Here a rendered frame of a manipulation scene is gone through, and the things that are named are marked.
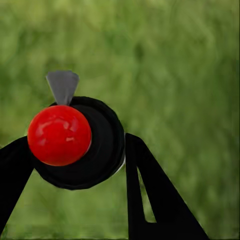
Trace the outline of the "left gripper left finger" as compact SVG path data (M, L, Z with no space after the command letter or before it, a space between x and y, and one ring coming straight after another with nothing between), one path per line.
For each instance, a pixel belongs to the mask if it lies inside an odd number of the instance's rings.
M0 235L35 169L29 148L25 136L0 149Z

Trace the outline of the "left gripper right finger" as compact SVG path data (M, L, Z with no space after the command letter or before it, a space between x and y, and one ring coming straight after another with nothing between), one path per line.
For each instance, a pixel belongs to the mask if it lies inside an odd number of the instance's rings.
M146 144L125 133L129 240L210 240ZM156 223L145 220L139 168Z

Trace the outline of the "pesticide atomizer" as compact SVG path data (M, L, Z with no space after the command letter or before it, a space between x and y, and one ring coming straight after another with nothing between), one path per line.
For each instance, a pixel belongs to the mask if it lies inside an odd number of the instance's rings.
M80 76L46 74L55 103L31 120L27 143L33 167L58 188L89 189L113 176L126 160L124 128L100 99L74 96Z

